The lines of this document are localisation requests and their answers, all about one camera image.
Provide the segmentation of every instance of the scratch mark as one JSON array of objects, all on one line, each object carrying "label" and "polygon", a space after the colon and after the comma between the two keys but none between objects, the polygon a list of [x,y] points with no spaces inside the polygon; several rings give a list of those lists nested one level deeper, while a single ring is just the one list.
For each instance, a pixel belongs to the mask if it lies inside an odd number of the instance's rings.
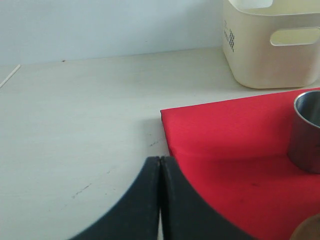
[{"label": "scratch mark", "polygon": [[75,199],[80,193],[82,193],[84,190],[86,190],[88,187],[90,187],[92,185],[92,183],[90,183],[88,186],[85,186],[84,188],[82,188],[80,191],[77,191],[75,193],[75,195],[72,196],[73,199]]},{"label": "scratch mark", "polygon": [[155,141],[154,143],[150,144],[149,147],[152,147],[152,146],[156,145],[157,143],[159,143],[159,141]]}]

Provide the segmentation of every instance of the cream plastic basket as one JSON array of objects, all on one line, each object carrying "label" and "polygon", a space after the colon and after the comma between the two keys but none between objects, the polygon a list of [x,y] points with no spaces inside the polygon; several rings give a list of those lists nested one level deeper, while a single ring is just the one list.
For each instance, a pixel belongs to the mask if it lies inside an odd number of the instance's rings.
[{"label": "cream plastic basket", "polygon": [[320,77],[320,0],[223,0],[223,51],[254,89],[304,87]]}]

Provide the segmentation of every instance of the white table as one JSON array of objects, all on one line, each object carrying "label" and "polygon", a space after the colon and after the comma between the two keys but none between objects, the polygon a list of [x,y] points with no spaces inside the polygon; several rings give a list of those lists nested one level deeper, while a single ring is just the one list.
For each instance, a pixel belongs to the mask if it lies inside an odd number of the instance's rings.
[{"label": "white table", "polygon": [[0,89],[0,239],[67,239],[102,216],[168,155],[161,109],[279,91],[239,85],[220,48],[22,66]]}]

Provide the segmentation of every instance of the metal cup rim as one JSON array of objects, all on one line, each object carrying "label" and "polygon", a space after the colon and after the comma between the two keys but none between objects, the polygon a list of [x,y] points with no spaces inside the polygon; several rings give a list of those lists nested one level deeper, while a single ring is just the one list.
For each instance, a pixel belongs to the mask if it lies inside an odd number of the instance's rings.
[{"label": "metal cup rim", "polygon": [[320,90],[305,91],[305,92],[299,94],[299,95],[294,99],[293,107],[294,107],[295,113],[296,113],[302,120],[304,120],[307,124],[309,124],[309,125],[317,128],[317,129],[320,129],[320,126],[319,126],[319,125],[316,125],[316,124],[310,122],[309,120],[307,120],[304,116],[302,116],[302,115],[300,114],[300,112],[299,112],[298,109],[297,109],[297,101],[299,100],[299,98],[301,98],[302,96],[304,96],[304,95],[306,95],[306,94],[310,94],[310,93],[314,93],[314,92],[320,93]]}]

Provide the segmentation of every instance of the red mat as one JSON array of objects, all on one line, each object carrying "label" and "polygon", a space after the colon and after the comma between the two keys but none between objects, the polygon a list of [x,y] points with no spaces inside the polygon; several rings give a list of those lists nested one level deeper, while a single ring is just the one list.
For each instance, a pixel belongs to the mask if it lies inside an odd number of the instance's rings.
[{"label": "red mat", "polygon": [[320,213],[320,175],[287,157],[293,102],[305,91],[161,111],[170,153],[194,189],[261,240],[288,240]]}]

